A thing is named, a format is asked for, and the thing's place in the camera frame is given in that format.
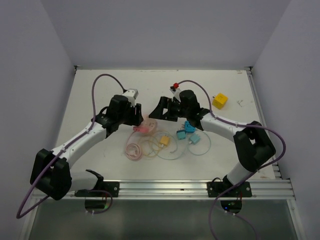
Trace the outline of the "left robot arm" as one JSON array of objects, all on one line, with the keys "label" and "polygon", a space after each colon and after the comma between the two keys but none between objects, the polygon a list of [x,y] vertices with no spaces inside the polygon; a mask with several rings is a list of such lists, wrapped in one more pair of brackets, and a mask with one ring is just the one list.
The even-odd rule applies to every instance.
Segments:
[{"label": "left robot arm", "polygon": [[139,126],[142,123],[142,106],[136,103],[138,94],[131,88],[121,95],[114,95],[109,106],[95,114],[85,129],[72,139],[52,150],[40,150],[30,177],[32,187],[54,200],[62,199],[71,191],[87,191],[95,197],[102,195],[107,190],[102,175],[90,169],[71,173],[71,168],[89,149],[117,131],[120,125]]}]

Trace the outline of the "round pink power strip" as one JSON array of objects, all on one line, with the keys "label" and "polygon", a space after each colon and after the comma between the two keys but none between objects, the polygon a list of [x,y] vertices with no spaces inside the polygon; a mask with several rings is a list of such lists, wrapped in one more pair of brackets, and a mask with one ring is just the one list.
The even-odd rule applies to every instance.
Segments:
[{"label": "round pink power strip", "polygon": [[140,130],[143,134],[151,134],[157,129],[157,127],[158,122],[156,119],[147,118],[141,123]]}]

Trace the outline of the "light blue charger plug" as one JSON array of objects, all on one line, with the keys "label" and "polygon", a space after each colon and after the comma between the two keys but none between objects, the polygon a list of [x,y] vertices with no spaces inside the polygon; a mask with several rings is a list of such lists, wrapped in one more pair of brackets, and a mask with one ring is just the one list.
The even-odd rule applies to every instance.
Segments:
[{"label": "light blue charger plug", "polygon": [[199,143],[200,140],[201,140],[200,136],[194,133],[189,137],[189,144],[196,145]]}]

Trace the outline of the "yellow charger plug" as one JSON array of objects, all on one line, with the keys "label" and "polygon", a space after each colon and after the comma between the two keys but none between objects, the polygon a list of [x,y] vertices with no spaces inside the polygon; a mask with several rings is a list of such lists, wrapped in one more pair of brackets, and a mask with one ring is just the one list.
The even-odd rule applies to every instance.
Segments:
[{"label": "yellow charger plug", "polygon": [[160,138],[159,144],[161,148],[166,148],[170,144],[170,137],[168,135],[163,135]]}]

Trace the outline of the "teal charger plug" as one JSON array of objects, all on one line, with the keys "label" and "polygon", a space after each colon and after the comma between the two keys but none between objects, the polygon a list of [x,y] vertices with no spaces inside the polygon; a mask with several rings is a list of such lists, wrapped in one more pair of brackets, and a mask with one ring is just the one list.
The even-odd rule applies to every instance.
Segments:
[{"label": "teal charger plug", "polygon": [[184,140],[186,139],[187,134],[183,129],[180,129],[176,131],[176,137],[178,140]]}]

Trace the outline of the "pink socket adapter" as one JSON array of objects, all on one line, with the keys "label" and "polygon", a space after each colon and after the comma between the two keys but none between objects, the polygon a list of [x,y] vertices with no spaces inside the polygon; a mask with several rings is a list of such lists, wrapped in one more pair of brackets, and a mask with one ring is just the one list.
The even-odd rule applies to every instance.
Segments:
[{"label": "pink socket adapter", "polygon": [[149,132],[149,128],[147,126],[134,126],[133,131],[141,134],[147,134]]}]

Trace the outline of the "yellow cube socket adapter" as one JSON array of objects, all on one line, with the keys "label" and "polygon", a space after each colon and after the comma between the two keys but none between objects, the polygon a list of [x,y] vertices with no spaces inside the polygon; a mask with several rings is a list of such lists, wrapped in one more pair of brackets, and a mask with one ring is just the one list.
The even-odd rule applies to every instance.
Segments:
[{"label": "yellow cube socket adapter", "polygon": [[227,103],[228,97],[222,93],[218,93],[216,96],[213,97],[212,105],[221,110]]}]

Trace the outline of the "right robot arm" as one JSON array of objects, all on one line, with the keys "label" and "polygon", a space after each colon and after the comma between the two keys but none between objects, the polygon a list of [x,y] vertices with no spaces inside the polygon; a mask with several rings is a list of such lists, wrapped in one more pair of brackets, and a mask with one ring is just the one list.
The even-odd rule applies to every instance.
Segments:
[{"label": "right robot arm", "polygon": [[200,106],[192,90],[181,91],[179,97],[162,96],[149,117],[172,122],[185,118],[196,129],[217,134],[234,143],[238,163],[222,181],[211,184],[219,194],[224,192],[227,196],[235,196],[241,190],[241,180],[256,172],[276,153],[271,139],[259,122],[240,126],[235,122],[228,124],[225,119],[218,120],[209,109]]}]

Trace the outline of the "blue power socket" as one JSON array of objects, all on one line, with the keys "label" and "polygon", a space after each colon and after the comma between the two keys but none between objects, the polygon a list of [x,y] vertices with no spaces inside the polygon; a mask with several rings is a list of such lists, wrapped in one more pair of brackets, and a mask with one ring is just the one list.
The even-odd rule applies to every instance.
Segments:
[{"label": "blue power socket", "polygon": [[187,134],[193,134],[195,131],[196,131],[196,128],[193,127],[190,122],[188,120],[186,120],[184,122],[184,131],[187,133]]}]

